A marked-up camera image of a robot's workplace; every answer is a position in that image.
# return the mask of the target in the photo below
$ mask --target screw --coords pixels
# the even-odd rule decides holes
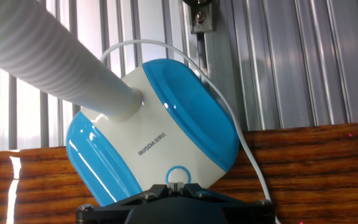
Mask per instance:
[[[149,199],[155,198],[156,195],[153,192],[144,192],[140,196],[146,200],[149,200]]]
[[[197,191],[196,196],[198,198],[206,198],[206,197],[208,197],[208,192],[206,192],[204,190],[200,190],[200,191]]]
[[[87,212],[87,211],[93,210],[93,205],[91,205],[91,204],[81,205],[81,206],[79,207],[79,209],[80,209],[82,212]]]
[[[196,22],[198,24],[202,24],[204,22],[204,19],[205,19],[205,17],[204,17],[203,12],[198,11],[197,14],[196,14]]]
[[[262,200],[259,200],[257,202],[258,205],[261,205],[261,206],[266,206],[266,205],[271,205],[273,204],[273,202],[271,200],[268,200],[268,199],[262,199]]]

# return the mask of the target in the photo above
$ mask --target wooden board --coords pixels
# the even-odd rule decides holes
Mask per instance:
[[[282,223],[358,223],[358,124],[244,134]],[[263,198],[243,150],[211,190]],[[65,148],[0,152],[0,223],[74,223],[75,208],[97,205]]]

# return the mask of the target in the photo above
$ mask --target brand logo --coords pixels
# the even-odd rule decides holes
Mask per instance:
[[[160,134],[159,136],[157,136],[153,141],[151,141],[150,143],[148,143],[148,145],[146,145],[142,150],[140,150],[138,152],[138,154],[141,156],[143,155],[145,152],[147,152],[151,147],[153,147],[157,142],[161,141],[161,139],[163,139],[165,137],[165,133]]]

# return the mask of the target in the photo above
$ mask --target blue ring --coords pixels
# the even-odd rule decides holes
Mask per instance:
[[[168,176],[169,176],[169,173],[171,173],[171,171],[173,171],[174,169],[182,169],[182,170],[184,170],[184,171],[187,173],[187,177],[189,178],[189,181],[188,181],[187,183],[185,183],[185,184],[190,184],[190,183],[191,183],[191,175],[190,175],[190,172],[189,172],[185,167],[183,167],[183,166],[174,166],[174,167],[172,167],[171,169],[169,169],[168,172],[167,172],[167,177],[166,177],[166,179],[165,179],[165,181],[167,182],[167,184],[168,184]]]

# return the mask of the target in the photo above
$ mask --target white cable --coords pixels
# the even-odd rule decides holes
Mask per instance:
[[[206,76],[205,73],[203,71],[201,71],[201,69],[192,61],[191,58],[189,58],[187,55],[185,55],[181,50],[179,50],[179,49],[177,49],[175,47],[172,47],[172,46],[170,46],[170,45],[168,45],[166,43],[160,42],[160,41],[156,41],[156,40],[128,40],[128,41],[124,41],[124,42],[115,44],[115,45],[111,46],[110,48],[108,48],[102,54],[102,57],[100,58],[100,61],[103,61],[110,54],[110,52],[112,52],[113,50],[116,50],[119,47],[123,47],[123,46],[129,45],[129,44],[138,44],[138,43],[140,43],[140,44],[143,44],[143,43],[145,43],[145,44],[156,44],[156,45],[164,46],[164,47],[166,47],[168,49],[171,49],[174,52],[178,53],[186,61],[188,61],[188,63],[190,63],[192,66],[195,67],[197,72],[206,80],[206,82],[210,85],[210,87],[212,87],[212,89],[219,95],[219,97],[223,100],[223,103],[227,106],[227,108],[228,108],[228,110],[230,112],[231,118],[233,119],[233,122],[234,122],[234,126],[236,127],[237,135],[238,135],[238,137],[240,139],[240,143],[242,145],[242,148],[245,150],[245,152],[246,152],[246,154],[248,156],[248,159],[250,160],[250,162],[252,164],[252,167],[255,169],[255,172],[256,172],[256,174],[258,176],[259,182],[260,182],[260,184],[262,186],[262,190],[264,191],[266,199],[272,200],[270,198],[269,190],[267,188],[266,181],[265,181],[265,178],[264,178],[264,176],[262,174],[262,171],[260,170],[257,161],[255,160],[254,156],[252,155],[252,152],[249,149],[244,136],[242,135],[240,124],[239,124],[239,122],[237,120],[237,117],[235,116],[231,106],[229,105],[229,102],[227,102],[227,100],[225,99],[223,94],[218,90],[218,88],[214,85],[214,83],[212,83],[212,81],[208,78],[208,76]],[[276,217],[276,223],[281,224],[277,217]]]

